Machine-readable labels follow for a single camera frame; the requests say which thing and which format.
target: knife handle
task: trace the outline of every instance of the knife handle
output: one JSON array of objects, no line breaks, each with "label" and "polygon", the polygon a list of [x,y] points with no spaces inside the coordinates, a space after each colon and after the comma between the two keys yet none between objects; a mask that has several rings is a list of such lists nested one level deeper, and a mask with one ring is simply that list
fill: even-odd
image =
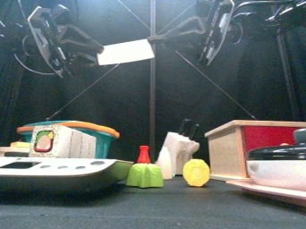
[{"label": "knife handle", "polygon": [[199,128],[199,124],[195,124],[195,125],[194,125],[194,128],[192,128],[192,130],[191,130],[191,133],[190,133],[190,135],[188,135],[188,138],[190,138],[191,140],[195,140],[195,137],[196,137],[196,134],[198,134],[198,128]]},{"label": "knife handle", "polygon": [[187,131],[191,125],[191,119],[184,119],[183,122],[180,123],[179,129],[178,129],[178,134],[187,136]]}]

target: metal rod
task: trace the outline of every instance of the metal rod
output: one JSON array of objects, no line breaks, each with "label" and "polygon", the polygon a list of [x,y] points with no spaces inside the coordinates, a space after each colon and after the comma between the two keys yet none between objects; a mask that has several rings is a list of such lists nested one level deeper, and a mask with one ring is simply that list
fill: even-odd
[{"label": "metal rod", "polygon": [[[155,36],[156,26],[156,2],[151,0],[151,36]],[[155,156],[155,58],[151,59],[151,74],[150,74],[150,158],[154,163]]]},{"label": "metal rod", "polygon": [[[271,6],[271,12],[277,13],[278,8],[275,6]],[[278,41],[278,52],[282,62],[282,70],[283,70],[283,77],[287,87],[287,94],[289,94],[289,105],[290,105],[290,112],[291,112],[291,118],[293,121],[301,120],[301,110],[298,106],[298,99],[294,92],[294,83],[293,83],[293,77],[291,77],[291,69],[289,64],[289,50],[287,50],[287,44],[286,44],[286,35],[279,34],[277,36]]]}]

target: black backdrop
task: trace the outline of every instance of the black backdrop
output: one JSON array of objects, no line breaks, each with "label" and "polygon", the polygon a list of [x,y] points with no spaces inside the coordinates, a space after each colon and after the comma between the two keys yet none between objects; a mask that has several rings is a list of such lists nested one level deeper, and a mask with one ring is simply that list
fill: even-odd
[{"label": "black backdrop", "polygon": [[[156,33],[167,32],[195,14],[195,2],[156,1]],[[72,9],[76,25],[103,45],[151,36],[150,0],[28,0],[21,3],[27,17],[36,5],[65,5]],[[17,1],[1,2],[1,21],[21,21]],[[196,137],[200,149],[194,157],[208,161],[204,132],[228,121],[250,120],[250,114],[258,120],[305,121],[305,34],[305,29],[297,28],[286,37],[290,79],[297,101],[289,97],[289,81],[277,39],[224,44],[211,65],[198,66],[202,73],[180,56],[195,64],[192,54],[179,51],[179,55],[171,47],[156,46],[155,64],[150,60],[122,64],[63,109],[53,120],[77,120],[114,128],[119,131],[120,138],[111,143],[108,157],[135,161],[139,146],[151,142],[154,157],[158,158],[167,132],[176,131],[182,120],[188,118],[200,125]],[[72,79],[39,75],[17,64],[12,52],[16,45],[13,42],[1,44],[3,146],[20,138],[16,134],[17,126],[44,121],[112,67],[91,69]],[[28,56],[24,61],[29,68],[51,72],[40,56]],[[298,115],[293,114],[293,109],[298,110]]]}]

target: yellow toy lemon slice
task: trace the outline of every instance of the yellow toy lemon slice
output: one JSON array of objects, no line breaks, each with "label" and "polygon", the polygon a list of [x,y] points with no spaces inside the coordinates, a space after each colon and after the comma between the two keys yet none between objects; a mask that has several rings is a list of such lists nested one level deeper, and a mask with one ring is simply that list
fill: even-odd
[{"label": "yellow toy lemon slice", "polygon": [[200,159],[191,159],[183,168],[183,177],[190,186],[202,187],[210,180],[210,167]]}]

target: white card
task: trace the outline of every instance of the white card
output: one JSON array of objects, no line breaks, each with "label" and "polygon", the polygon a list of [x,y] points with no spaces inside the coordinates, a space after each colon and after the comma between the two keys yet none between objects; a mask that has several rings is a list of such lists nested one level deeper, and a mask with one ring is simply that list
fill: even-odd
[{"label": "white card", "polygon": [[147,39],[134,40],[104,46],[97,54],[99,65],[122,64],[154,58],[154,51]]}]

